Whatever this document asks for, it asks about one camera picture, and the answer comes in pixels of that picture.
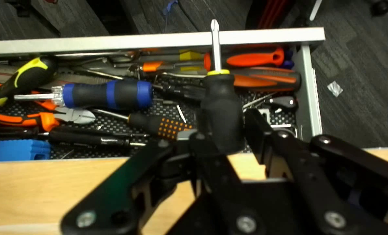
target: black and blue screwdriver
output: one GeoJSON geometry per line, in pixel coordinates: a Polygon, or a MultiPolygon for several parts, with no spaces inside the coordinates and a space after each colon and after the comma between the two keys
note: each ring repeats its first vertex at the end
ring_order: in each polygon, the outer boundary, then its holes
{"type": "Polygon", "coordinates": [[[14,100],[52,99],[56,106],[146,110],[152,106],[152,85],[147,81],[122,80],[105,83],[65,83],[52,86],[49,94],[19,94],[14,100]]]}

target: orange screwdriver handle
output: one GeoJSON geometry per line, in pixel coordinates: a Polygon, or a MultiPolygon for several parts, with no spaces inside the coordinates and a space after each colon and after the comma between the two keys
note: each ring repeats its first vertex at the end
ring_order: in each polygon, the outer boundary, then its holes
{"type": "MultiPolygon", "coordinates": [[[[268,47],[247,52],[229,52],[221,61],[226,68],[247,68],[247,66],[281,66],[285,60],[285,52],[282,47],[268,47]]],[[[212,60],[211,55],[204,55],[204,68],[211,70],[212,60]]]]}
{"type": "Polygon", "coordinates": [[[232,70],[234,86],[258,91],[295,91],[299,89],[299,73],[278,68],[248,68],[232,70]]]}
{"type": "Polygon", "coordinates": [[[10,127],[40,127],[43,130],[49,132],[58,127],[58,120],[54,119],[52,112],[30,113],[27,116],[10,116],[0,113],[0,124],[10,127]]]}

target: blue screwdriver handle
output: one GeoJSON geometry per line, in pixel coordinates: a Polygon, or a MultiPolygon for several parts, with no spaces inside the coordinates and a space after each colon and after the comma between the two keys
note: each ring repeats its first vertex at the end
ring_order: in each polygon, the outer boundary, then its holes
{"type": "Polygon", "coordinates": [[[152,106],[152,85],[147,81],[122,80],[99,85],[66,83],[62,89],[66,107],[107,107],[146,110],[152,106]]]}

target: orange pliers handle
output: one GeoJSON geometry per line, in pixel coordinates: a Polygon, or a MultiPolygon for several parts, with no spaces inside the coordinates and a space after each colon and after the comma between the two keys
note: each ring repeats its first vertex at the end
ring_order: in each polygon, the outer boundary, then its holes
{"type": "Polygon", "coordinates": [[[0,124],[10,127],[39,127],[45,132],[60,125],[52,112],[38,112],[27,116],[10,116],[0,113],[0,124]]]}

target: pliers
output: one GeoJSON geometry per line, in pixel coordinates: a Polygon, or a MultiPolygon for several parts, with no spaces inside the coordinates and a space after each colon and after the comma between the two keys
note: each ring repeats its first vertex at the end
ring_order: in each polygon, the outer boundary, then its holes
{"type": "Polygon", "coordinates": [[[90,124],[95,121],[95,115],[88,110],[56,107],[53,112],[36,112],[26,116],[9,116],[0,113],[0,124],[10,127],[39,127],[49,132],[60,125],[60,121],[74,124],[90,124]]]}

